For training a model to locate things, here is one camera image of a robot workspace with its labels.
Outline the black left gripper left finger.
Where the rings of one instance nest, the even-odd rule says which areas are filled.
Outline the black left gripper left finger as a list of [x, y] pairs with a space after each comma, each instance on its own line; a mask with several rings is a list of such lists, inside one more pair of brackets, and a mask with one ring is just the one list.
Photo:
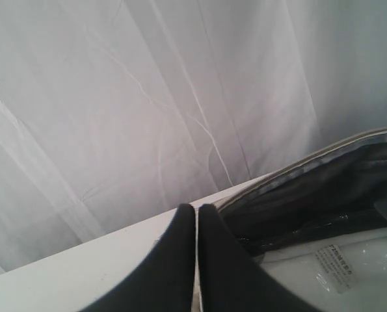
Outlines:
[[195, 262], [195, 211], [181, 204], [142, 262], [83, 311], [190, 311]]

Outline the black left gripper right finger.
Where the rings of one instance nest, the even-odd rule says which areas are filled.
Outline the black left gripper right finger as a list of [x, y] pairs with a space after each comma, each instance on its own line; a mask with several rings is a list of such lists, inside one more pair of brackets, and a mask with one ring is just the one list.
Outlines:
[[204, 311], [313, 311], [247, 254], [216, 207], [198, 210], [198, 268]]

